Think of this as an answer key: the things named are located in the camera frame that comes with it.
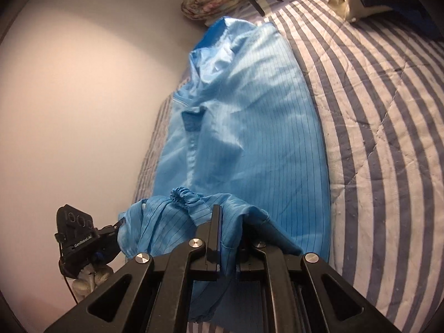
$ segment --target striped comforter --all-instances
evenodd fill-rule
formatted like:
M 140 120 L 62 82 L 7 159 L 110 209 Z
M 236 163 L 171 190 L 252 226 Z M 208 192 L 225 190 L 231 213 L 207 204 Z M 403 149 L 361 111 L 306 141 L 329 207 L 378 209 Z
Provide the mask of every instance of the striped comforter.
M 258 23 L 287 37 L 319 113 L 330 264 L 400 330 L 416 333 L 444 292 L 444 44 L 383 16 L 350 25 L 326 3 L 296 0 Z M 136 201 L 152 191 L 169 104 Z

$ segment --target black cable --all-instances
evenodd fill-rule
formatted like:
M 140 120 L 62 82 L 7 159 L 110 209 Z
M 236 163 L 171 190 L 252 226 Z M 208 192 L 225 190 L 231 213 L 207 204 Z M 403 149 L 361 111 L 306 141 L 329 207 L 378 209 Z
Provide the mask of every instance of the black cable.
M 60 243 L 59 243 L 59 251 L 60 251 L 60 258 L 62 258 L 62 245 Z M 66 279 L 65 275 L 63 275 L 63 279 L 65 280 L 65 283 L 66 283 L 72 297 L 74 298 L 75 303 L 78 304 L 79 302 L 77 301 L 77 298 L 75 297 L 74 292 L 72 291 L 71 286 L 68 283 L 68 279 Z
M 75 298 L 74 292 L 72 291 L 72 289 L 71 289 L 71 287 L 70 287 L 70 285 L 69 285 L 69 283 L 68 283 L 68 279 L 66 279 L 65 275 L 63 276 L 63 278 L 65 279 L 65 283 L 66 283 L 66 285 L 68 286 L 68 289 L 69 289 L 69 291 L 71 292 L 71 295 L 72 295 L 72 297 L 73 297 L 74 300 L 75 300 L 75 303 L 78 304 L 79 302 L 78 302 L 77 299 Z

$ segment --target black gripper frame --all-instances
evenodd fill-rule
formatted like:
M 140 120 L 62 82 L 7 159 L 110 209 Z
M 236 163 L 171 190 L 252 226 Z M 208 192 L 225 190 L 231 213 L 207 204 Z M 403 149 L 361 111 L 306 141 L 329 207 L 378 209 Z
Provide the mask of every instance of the black gripper frame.
M 197 244 L 171 253 L 137 256 L 46 329 L 46 333 L 184 333 L 192 283 L 215 281 L 220 271 L 222 211 L 197 228 Z M 335 270 L 313 253 L 285 255 L 244 230 L 238 250 L 240 280 L 259 281 L 264 333 L 399 333 Z

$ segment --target blue striped fabric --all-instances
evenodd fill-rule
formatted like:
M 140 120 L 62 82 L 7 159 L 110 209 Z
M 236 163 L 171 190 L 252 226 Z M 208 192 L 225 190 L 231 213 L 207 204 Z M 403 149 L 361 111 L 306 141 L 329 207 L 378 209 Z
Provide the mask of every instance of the blue striped fabric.
M 293 247 L 328 260 L 325 149 L 307 84 L 288 42 L 272 24 L 257 27 L 221 19 L 190 53 L 190 76 L 171 102 L 154 197 L 127 211 L 127 224 L 119 232 L 122 250 L 128 257 L 140 251 L 170 251 L 210 218 L 211 206 L 224 202 L 221 196 L 233 194 L 243 202 L 223 206 L 223 234 L 237 231 L 227 219 L 236 216 L 236 210 L 241 214 L 247 202 L 268 212 L 276 237 L 280 230 Z M 200 198 L 208 196 L 207 210 L 198 211 L 203 215 L 176 214 L 177 206 L 166 196 L 178 186 L 202 193 Z M 223 243 L 232 251 L 237 247 Z M 285 248 L 282 241 L 277 243 Z M 225 264 L 234 262 L 232 258 Z M 228 283 L 217 282 L 223 289 Z M 220 294 L 212 289 L 208 284 L 201 295 L 195 287 L 192 319 L 205 318 L 200 302 L 206 309 L 217 302 Z

